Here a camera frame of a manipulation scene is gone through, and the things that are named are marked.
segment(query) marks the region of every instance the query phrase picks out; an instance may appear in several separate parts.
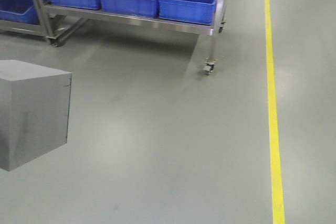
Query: yellow floor line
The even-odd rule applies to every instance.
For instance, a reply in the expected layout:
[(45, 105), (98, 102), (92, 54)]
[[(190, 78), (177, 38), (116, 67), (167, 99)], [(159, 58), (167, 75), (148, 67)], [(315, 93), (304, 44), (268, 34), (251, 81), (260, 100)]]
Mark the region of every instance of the yellow floor line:
[(270, 0), (265, 0), (266, 54), (268, 82), (268, 116), (272, 175), (273, 223), (285, 224), (284, 191), (282, 188), (281, 156), (279, 146), (279, 128), (277, 111), (277, 92), (273, 56), (273, 35)]

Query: metal frame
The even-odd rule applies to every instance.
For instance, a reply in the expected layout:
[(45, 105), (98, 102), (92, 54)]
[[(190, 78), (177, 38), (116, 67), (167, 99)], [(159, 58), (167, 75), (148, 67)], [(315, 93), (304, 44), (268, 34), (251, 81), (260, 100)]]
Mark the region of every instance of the metal frame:
[(45, 11), (45, 3), (43, 0), (33, 0), (33, 3), (39, 18), (38, 25), (0, 20), (0, 30), (37, 35), (53, 40), (60, 39), (65, 35), (68, 36), (69, 32), (72, 31), (71, 28), (69, 28), (67, 31), (63, 30), (61, 33), (56, 32), (60, 22), (65, 18), (65, 16), (56, 15), (54, 18), (51, 18)]
[[(16, 22), (7, 22), (0, 20), (0, 29), (8, 31), (16, 31), (19, 33), (40, 35), (46, 37), (49, 42), (57, 47), (60, 41), (66, 39), (78, 27), (84, 24), (88, 19), (102, 20), (121, 24), (129, 24), (136, 26), (145, 26), (158, 29), (167, 29), (192, 34), (204, 34), (212, 37), (209, 56), (206, 59), (204, 70), (210, 74), (217, 61), (214, 58), (217, 37), (223, 29), (224, 15), (226, 9), (225, 0), (217, 0), (216, 13), (214, 23), (211, 26), (198, 25), (184, 22), (175, 22), (159, 18), (144, 18), (120, 14), (106, 13), (101, 10), (87, 10), (71, 7), (54, 6), (45, 4), (43, 0), (33, 0), (40, 20), (39, 25), (30, 25)], [(66, 16), (79, 18), (72, 26), (66, 29), (58, 30), (57, 27)]]

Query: swivel caster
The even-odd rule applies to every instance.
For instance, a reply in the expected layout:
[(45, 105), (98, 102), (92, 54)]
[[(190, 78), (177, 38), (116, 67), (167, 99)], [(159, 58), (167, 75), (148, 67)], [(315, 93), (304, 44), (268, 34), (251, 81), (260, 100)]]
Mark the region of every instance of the swivel caster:
[(203, 70), (205, 71), (205, 74), (208, 76), (214, 71), (215, 66), (217, 65), (217, 60), (209, 60), (206, 59), (205, 66)]
[(59, 47), (61, 46), (60, 42), (58, 39), (49, 39), (49, 43), (50, 45), (52, 45), (53, 47)]

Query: caster wheel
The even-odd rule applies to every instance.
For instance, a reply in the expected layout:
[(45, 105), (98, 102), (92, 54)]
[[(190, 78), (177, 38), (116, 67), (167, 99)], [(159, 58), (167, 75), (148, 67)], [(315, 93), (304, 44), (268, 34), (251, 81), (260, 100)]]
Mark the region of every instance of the caster wheel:
[(49, 42), (53, 47), (59, 47), (61, 45), (58, 39), (49, 39)]
[(214, 68), (215, 68), (215, 65), (207, 64), (207, 65), (205, 65), (203, 70), (204, 70), (205, 74), (208, 76), (214, 71)]

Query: floor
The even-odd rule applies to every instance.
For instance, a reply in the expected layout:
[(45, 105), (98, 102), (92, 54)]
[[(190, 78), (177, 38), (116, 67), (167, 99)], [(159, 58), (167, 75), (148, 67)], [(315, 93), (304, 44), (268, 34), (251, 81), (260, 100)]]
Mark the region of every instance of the floor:
[[(334, 0), (272, 0), (289, 224), (336, 218)], [(71, 71), (68, 144), (0, 170), (0, 223), (272, 223), (264, 0), (209, 38), (90, 22), (53, 48), (0, 32), (0, 59)]]

